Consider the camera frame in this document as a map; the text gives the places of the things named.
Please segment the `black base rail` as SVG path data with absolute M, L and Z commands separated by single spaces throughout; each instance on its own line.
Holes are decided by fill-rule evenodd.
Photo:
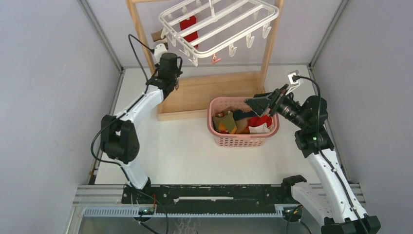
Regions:
M 280 184 L 150 185 L 139 191 L 125 185 L 121 203 L 149 205 L 169 215 L 274 214 L 277 206 L 299 204 Z

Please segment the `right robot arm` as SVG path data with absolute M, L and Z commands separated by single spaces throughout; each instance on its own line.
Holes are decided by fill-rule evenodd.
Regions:
M 319 223 L 323 234 L 376 234 L 381 223 L 377 216 L 367 213 L 355 196 L 323 126 L 328 116 L 326 100 L 320 95 L 309 96 L 299 104 L 290 97 L 287 87 L 255 95 L 244 103 L 258 116 L 279 114 L 299 127 L 295 132 L 297 148 L 316 172 L 327 199 L 314 194 L 300 175 L 283 179 L 282 198 L 302 205 Z

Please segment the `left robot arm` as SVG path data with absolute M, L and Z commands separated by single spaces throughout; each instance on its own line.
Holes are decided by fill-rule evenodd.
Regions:
M 100 149 L 124 173 L 127 183 L 134 187 L 133 197 L 140 203 L 151 200 L 152 190 L 146 184 L 149 177 L 138 162 L 140 144 L 137 128 L 145 117 L 169 94 L 178 88 L 183 60 L 175 53 L 164 53 L 144 92 L 115 116 L 105 115 L 101 120 Z

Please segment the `navy blue sock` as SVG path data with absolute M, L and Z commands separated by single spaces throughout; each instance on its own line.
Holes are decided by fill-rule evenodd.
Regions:
M 234 110 L 233 112 L 233 118 L 235 121 L 239 121 L 244 118 L 252 118 L 252 117 L 257 117 L 257 114 L 254 111 L 243 111 L 243 110 Z

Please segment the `olive orange striped sock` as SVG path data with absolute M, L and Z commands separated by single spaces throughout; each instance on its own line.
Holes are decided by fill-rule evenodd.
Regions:
M 214 116 L 213 117 L 213 126 L 216 132 L 235 134 L 237 126 L 233 117 L 233 113 L 229 111 L 226 115 L 223 116 Z

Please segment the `pink laundry basket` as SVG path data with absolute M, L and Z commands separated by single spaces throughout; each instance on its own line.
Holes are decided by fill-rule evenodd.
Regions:
M 213 135 L 217 145 L 224 147 L 255 147 L 261 146 L 269 137 L 277 133 L 279 129 L 279 117 L 274 115 L 271 132 L 268 134 L 227 134 L 216 132 L 213 126 L 214 116 L 226 115 L 229 111 L 243 110 L 252 111 L 249 106 L 244 103 L 245 97 L 216 97 L 210 103 L 207 109 L 207 127 Z

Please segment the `tan brown sock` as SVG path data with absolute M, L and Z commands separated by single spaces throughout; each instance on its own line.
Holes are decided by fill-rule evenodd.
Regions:
M 248 121 L 250 118 L 243 118 L 240 120 L 235 121 L 236 124 L 236 131 L 235 134 L 249 134 L 249 126 L 248 126 Z

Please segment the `red santa sock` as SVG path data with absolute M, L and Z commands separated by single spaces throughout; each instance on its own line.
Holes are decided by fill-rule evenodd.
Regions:
M 262 117 L 252 117 L 248 120 L 248 127 L 258 127 L 264 125 L 266 128 L 270 128 L 272 125 L 273 118 L 268 115 Z

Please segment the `brown white striped sock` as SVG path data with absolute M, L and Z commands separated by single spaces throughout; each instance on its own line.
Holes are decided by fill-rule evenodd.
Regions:
M 154 33 L 151 33 L 152 41 L 156 43 L 167 43 L 167 37 L 162 32 L 163 30 L 159 30 Z

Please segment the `wooden hanger stand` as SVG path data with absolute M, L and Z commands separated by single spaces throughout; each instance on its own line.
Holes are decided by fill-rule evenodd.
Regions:
M 279 7 L 282 14 L 284 1 L 277 0 L 271 4 Z M 268 37 L 265 38 L 266 45 L 262 53 L 263 60 L 259 71 L 242 72 L 235 70 L 226 74 L 209 72 L 208 75 L 200 77 L 182 78 L 179 80 L 178 89 L 157 106 L 158 119 L 176 120 L 202 117 L 213 98 L 252 96 L 263 93 L 281 14 L 270 24 L 272 29 Z M 262 31 L 255 31 L 253 35 L 255 37 L 253 44 L 264 39 Z M 236 42 L 235 45 L 237 50 L 247 48 L 244 40 Z M 227 53 L 228 58 L 232 58 L 227 50 L 222 50 L 216 55 L 219 60 L 222 53 Z

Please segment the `white plastic clip hanger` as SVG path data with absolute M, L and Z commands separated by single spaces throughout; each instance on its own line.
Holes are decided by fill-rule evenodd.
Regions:
M 200 59 L 217 63 L 222 50 L 233 57 L 240 40 L 251 48 L 255 31 L 267 38 L 270 24 L 280 14 L 279 7 L 263 0 L 184 0 L 161 12 L 158 19 L 170 44 L 197 67 Z

